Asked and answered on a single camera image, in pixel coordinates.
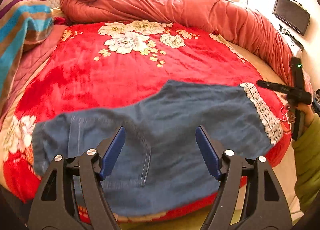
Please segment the black flat screen monitor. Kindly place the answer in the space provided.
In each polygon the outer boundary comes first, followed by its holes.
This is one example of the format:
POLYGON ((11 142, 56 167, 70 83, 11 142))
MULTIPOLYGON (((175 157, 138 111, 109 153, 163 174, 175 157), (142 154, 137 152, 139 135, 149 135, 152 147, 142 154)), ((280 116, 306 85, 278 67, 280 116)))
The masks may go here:
POLYGON ((306 33, 310 13, 291 0, 275 0, 272 14, 300 35, 306 33))

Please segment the striped blue brown towel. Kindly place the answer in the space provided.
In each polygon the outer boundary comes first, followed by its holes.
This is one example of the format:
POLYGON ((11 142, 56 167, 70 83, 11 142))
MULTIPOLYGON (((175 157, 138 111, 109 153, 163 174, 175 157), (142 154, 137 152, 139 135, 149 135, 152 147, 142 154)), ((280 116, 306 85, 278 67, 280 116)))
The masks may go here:
POLYGON ((1 101, 7 99, 22 53, 40 44, 53 29, 48 0, 3 0, 1 3, 1 101))

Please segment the blue denim pants lace hem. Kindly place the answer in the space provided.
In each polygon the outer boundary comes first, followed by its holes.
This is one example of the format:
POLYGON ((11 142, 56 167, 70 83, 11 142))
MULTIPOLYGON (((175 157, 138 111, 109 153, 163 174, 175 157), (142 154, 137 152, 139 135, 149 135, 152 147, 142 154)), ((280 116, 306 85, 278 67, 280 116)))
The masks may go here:
POLYGON ((283 136, 280 120, 252 83, 170 80, 159 93, 133 105, 69 112, 37 123, 34 170, 43 175, 55 155, 81 155, 122 126, 124 146, 102 182, 112 211, 130 217, 173 210, 207 198, 219 187, 196 143, 199 125, 210 138, 247 158, 268 153, 283 136))

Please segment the pink quilted pillow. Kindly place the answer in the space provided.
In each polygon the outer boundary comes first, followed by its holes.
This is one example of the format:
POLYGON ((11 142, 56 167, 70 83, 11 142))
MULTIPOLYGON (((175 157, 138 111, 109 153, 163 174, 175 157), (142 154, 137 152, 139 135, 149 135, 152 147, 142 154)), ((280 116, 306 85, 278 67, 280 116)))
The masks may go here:
POLYGON ((68 26, 54 25, 51 34, 41 44, 22 54, 22 61, 12 83, 12 90, 1 109, 1 123, 7 115, 18 93, 35 71, 50 57, 68 26))

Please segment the rolled dusty red duvet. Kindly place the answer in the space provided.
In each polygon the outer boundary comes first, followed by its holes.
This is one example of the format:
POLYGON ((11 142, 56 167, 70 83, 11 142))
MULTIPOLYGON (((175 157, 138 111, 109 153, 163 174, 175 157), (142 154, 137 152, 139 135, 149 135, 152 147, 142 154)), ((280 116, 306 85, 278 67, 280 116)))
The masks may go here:
POLYGON ((282 81, 293 85, 287 42, 264 15, 231 0, 60 0, 60 7, 75 23, 148 20, 220 34, 261 58, 282 81))

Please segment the red floral blanket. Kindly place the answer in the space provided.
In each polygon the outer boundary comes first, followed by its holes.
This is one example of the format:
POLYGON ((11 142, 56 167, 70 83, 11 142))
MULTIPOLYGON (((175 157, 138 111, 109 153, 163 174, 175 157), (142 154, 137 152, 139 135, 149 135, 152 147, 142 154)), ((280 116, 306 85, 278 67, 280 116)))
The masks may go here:
MULTIPOLYGON (((60 114, 116 109, 160 92, 166 82, 239 86, 252 83, 281 123, 283 136, 264 154, 277 166, 290 143, 290 129, 277 95, 257 87, 260 73, 220 36, 178 24, 136 22, 74 25, 65 29, 44 69, 27 86, 11 120, 3 125, 3 173, 9 191, 32 200, 41 176, 34 170, 32 134, 37 123, 60 114)), ((175 218, 209 205, 216 192, 182 207, 122 221, 175 218)))

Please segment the green fleece sleeve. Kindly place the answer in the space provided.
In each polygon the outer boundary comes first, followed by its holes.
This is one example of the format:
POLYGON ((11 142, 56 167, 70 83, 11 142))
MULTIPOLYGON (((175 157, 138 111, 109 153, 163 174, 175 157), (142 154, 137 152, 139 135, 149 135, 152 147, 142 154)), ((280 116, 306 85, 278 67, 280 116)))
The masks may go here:
POLYGON ((297 175, 295 194, 303 213, 310 208, 319 192, 319 142, 319 116, 313 114, 310 126, 292 143, 297 175))

